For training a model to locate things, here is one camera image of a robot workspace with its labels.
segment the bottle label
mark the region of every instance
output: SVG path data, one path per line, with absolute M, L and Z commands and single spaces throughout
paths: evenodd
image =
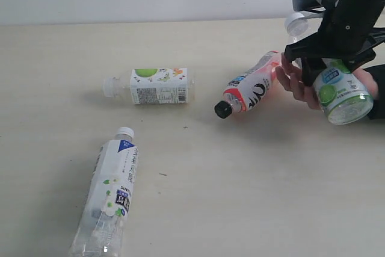
M 183 104 L 188 100 L 187 69 L 134 69 L 130 90 L 134 104 Z
M 271 88 L 276 78 L 273 69 L 279 64 L 280 54 L 269 51 L 255 66 L 230 81 L 224 93 L 238 99 L 241 111 L 254 108 Z
M 341 60 L 323 59 L 327 69 L 314 82 L 321 108 L 327 114 L 345 101 L 371 98 L 365 86 L 346 68 Z
M 103 200 L 99 208 L 101 212 L 110 217 L 116 215 L 127 219 L 137 165 L 138 149 L 131 142 L 111 140 L 103 146 L 90 190 L 92 199 Z

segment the table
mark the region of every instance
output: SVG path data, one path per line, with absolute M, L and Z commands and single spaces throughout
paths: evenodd
M 286 41 L 283 19 L 0 27 L 0 255 L 66 256 L 99 148 L 130 126 L 122 256 L 381 256 L 384 122 L 333 126 L 279 85 L 214 114 L 227 81 Z M 193 69 L 194 101 L 103 97 L 104 78 L 148 67 Z

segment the bottle bottom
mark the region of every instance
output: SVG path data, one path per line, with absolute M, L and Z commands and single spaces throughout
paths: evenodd
M 329 122 L 334 125 L 347 125 L 365 117 L 373 107 L 370 96 L 354 96 L 334 107 L 330 112 L 325 111 Z

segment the clear plastic bottle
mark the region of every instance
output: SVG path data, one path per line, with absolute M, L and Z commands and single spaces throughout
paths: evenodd
M 217 116 L 225 119 L 233 113 L 254 108 L 271 88 L 276 78 L 275 67 L 279 66 L 280 60 L 279 52 L 269 51 L 255 66 L 230 81 L 223 100 L 214 107 Z
M 103 83 L 104 95 L 139 104 L 185 104 L 194 99 L 194 76 L 187 68 L 133 69 Z
M 293 13 L 285 20 L 289 44 L 312 33 L 309 19 L 321 14 Z M 366 87 L 345 67 L 342 60 L 322 59 L 327 68 L 315 79 L 313 87 L 328 121 L 335 125 L 346 125 L 366 116 L 373 107 L 373 99 Z M 301 60 L 296 63 L 302 68 Z
M 119 257 L 134 189 L 138 149 L 134 131 L 120 128 L 100 149 L 69 257 Z

